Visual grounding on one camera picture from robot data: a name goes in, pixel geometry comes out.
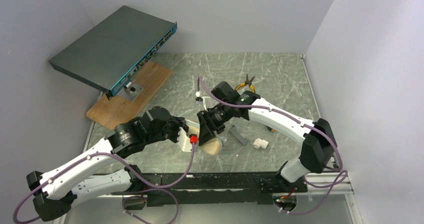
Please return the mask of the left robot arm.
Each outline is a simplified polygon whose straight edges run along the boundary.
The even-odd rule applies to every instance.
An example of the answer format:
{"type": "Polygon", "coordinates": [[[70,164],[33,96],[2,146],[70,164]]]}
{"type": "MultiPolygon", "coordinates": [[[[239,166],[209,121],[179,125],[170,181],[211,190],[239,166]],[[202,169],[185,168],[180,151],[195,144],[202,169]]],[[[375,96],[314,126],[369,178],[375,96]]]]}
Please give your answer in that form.
{"type": "Polygon", "coordinates": [[[48,172],[31,172],[26,180],[38,219],[55,220],[76,205],[102,195],[162,189],[160,184],[144,178],[136,165],[126,163],[125,158],[165,140],[191,154],[198,142],[185,118],[155,106],[142,116],[117,125],[93,147],[62,166],[48,172]]]}

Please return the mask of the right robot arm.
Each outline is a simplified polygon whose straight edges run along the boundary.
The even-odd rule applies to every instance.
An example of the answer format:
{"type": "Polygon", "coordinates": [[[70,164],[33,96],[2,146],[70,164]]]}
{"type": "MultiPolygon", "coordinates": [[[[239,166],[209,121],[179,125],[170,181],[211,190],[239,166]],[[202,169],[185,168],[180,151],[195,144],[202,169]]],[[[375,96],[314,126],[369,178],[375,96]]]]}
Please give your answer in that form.
{"type": "Polygon", "coordinates": [[[232,118],[242,118],[263,124],[300,145],[300,155],[286,161],[278,170],[276,178],[281,182],[292,184],[309,173],[320,174],[328,168],[331,157],[336,158],[340,168],[343,166],[327,120],[319,118],[314,121],[296,116],[253,91],[239,93],[225,81],[206,93],[218,103],[197,113],[200,146],[222,133],[226,122],[232,118]]]}

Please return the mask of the cream umbrella case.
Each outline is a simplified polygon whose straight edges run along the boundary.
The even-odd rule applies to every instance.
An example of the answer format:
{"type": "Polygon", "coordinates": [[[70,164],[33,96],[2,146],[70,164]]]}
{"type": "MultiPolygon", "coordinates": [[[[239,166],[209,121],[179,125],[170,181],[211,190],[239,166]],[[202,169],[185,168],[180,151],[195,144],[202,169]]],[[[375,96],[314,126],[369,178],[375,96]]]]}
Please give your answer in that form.
{"type": "MultiPolygon", "coordinates": [[[[186,120],[186,124],[188,126],[193,126],[200,129],[200,125],[194,121],[186,120]]],[[[214,139],[208,141],[206,144],[202,146],[199,146],[199,144],[196,144],[194,151],[196,152],[198,149],[200,149],[201,151],[211,156],[216,156],[222,151],[223,145],[224,145],[224,141],[219,137],[215,137],[214,139]]]]}

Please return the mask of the white pipe elbow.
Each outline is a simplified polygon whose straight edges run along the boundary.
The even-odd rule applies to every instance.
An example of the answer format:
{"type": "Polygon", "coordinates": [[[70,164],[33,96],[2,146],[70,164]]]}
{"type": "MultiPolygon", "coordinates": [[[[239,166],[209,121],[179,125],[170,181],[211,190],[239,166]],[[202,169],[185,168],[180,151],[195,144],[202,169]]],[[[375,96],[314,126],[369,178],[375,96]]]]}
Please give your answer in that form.
{"type": "Polygon", "coordinates": [[[266,149],[269,145],[269,142],[265,139],[257,138],[254,140],[252,145],[256,149],[266,149]]]}

